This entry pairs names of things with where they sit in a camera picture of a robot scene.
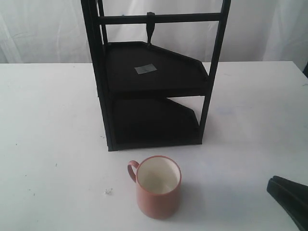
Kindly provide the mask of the terracotta ceramic mug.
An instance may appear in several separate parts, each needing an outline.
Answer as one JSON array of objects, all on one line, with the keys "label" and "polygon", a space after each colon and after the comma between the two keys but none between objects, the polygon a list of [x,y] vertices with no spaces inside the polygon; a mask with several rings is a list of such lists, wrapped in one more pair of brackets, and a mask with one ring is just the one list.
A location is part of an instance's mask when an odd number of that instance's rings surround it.
[{"label": "terracotta ceramic mug", "polygon": [[141,212],[154,219],[166,219],[178,210],[182,174],[169,157],[155,155],[141,163],[131,160],[128,174],[136,184],[137,205]]}]

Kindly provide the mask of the black metal shelf rack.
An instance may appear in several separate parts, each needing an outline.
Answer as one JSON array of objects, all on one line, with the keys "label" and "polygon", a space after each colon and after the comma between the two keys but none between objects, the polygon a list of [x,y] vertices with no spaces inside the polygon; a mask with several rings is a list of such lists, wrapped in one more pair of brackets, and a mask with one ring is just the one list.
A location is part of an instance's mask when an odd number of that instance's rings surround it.
[{"label": "black metal shelf rack", "polygon": [[[106,16],[101,0],[81,6],[108,150],[201,144],[231,2],[218,13],[155,15],[155,25],[218,22],[209,71],[147,41],[108,40],[107,25],[146,25],[147,14]],[[134,68],[147,64],[157,70],[138,75]]]}]

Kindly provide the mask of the grey tape patch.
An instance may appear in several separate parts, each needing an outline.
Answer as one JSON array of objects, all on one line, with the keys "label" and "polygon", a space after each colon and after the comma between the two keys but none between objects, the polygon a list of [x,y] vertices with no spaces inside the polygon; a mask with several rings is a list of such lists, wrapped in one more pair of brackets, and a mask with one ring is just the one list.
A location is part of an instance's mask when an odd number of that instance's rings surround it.
[{"label": "grey tape patch", "polygon": [[157,68],[153,64],[147,64],[139,67],[134,68],[138,75],[154,72]]}]

